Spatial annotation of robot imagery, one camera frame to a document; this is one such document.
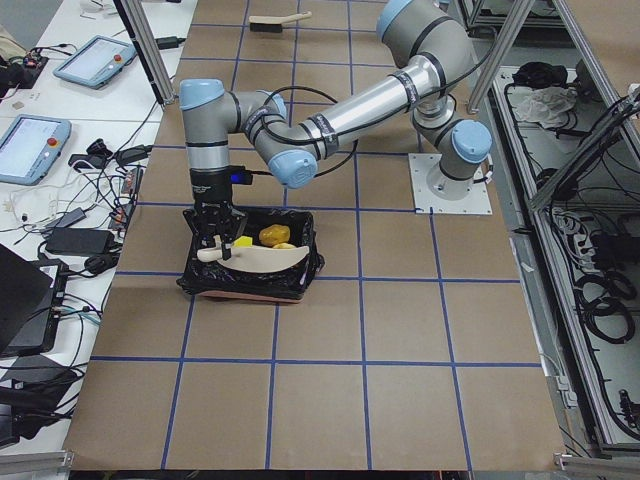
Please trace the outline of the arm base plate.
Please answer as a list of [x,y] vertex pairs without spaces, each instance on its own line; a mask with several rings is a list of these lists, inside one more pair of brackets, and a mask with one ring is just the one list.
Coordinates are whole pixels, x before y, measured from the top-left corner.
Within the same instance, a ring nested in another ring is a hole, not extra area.
[[483,180],[483,167],[472,179],[457,181],[440,169],[441,154],[410,153],[409,173],[417,214],[479,215],[492,214],[489,193]]

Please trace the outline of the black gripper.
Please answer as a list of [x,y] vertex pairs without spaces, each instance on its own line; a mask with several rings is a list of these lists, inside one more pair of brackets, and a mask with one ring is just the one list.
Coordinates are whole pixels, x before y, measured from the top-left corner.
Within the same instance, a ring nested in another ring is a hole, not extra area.
[[220,235],[222,260],[232,256],[233,235],[241,235],[248,216],[233,204],[233,186],[249,185],[250,172],[245,167],[222,167],[213,170],[189,170],[194,205],[183,216],[200,248],[213,248],[214,235]]

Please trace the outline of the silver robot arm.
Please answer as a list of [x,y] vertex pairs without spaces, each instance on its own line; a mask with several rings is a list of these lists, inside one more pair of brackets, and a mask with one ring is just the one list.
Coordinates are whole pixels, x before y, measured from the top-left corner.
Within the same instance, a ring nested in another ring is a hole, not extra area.
[[218,79],[186,79],[180,109],[194,198],[197,258],[228,260],[246,225],[232,205],[232,186],[249,180],[230,165],[228,138],[242,133],[281,185],[297,189],[318,173],[319,161],[391,117],[408,113],[418,133],[441,154],[445,179],[436,193],[467,185],[487,159],[492,137],[482,123],[461,117],[450,94],[473,71],[465,29],[432,1],[390,1],[376,34],[396,71],[377,84],[290,126],[277,93],[232,92]]

